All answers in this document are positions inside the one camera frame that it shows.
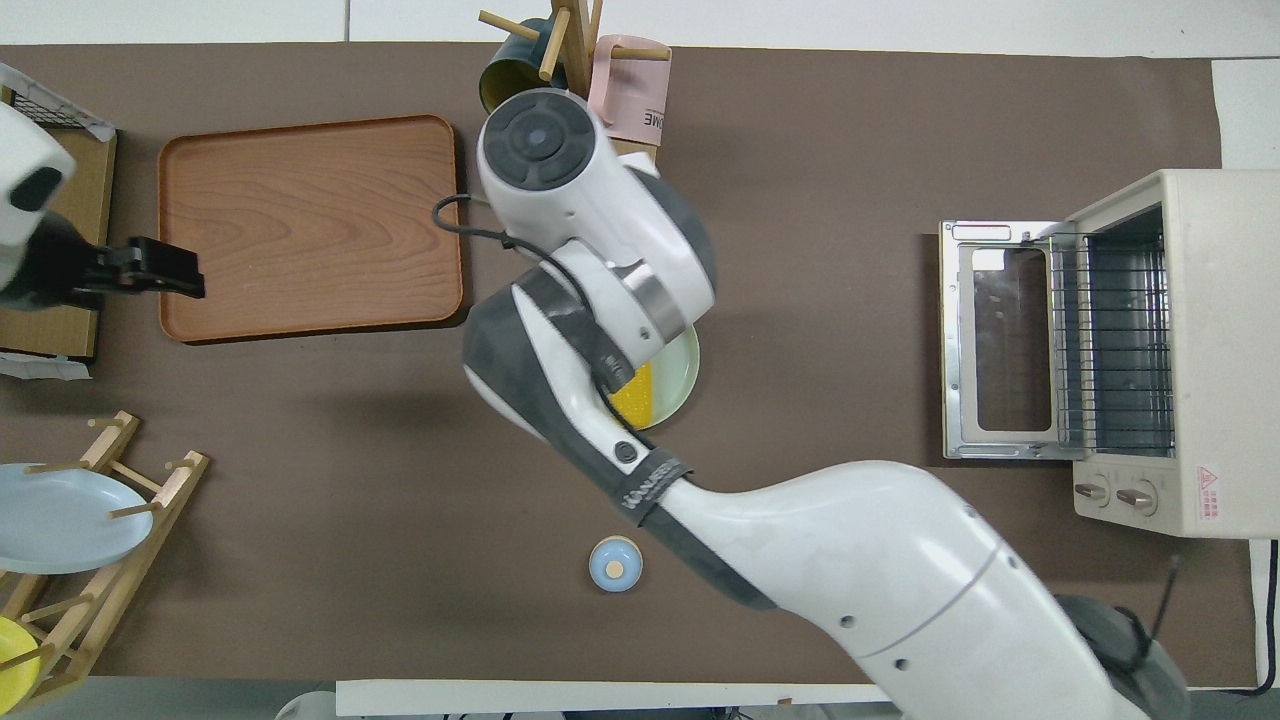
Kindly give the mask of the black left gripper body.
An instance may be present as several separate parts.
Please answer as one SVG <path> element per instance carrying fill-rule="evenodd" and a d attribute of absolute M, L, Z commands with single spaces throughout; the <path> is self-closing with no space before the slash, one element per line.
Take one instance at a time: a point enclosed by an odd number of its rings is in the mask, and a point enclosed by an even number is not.
<path fill-rule="evenodd" d="M 123 273 L 133 263 L 131 245 L 92 245 L 59 214 L 35 227 L 13 277 L 3 283 L 5 309 L 35 313 L 50 307 L 102 310 L 105 293 L 122 293 Z"/>

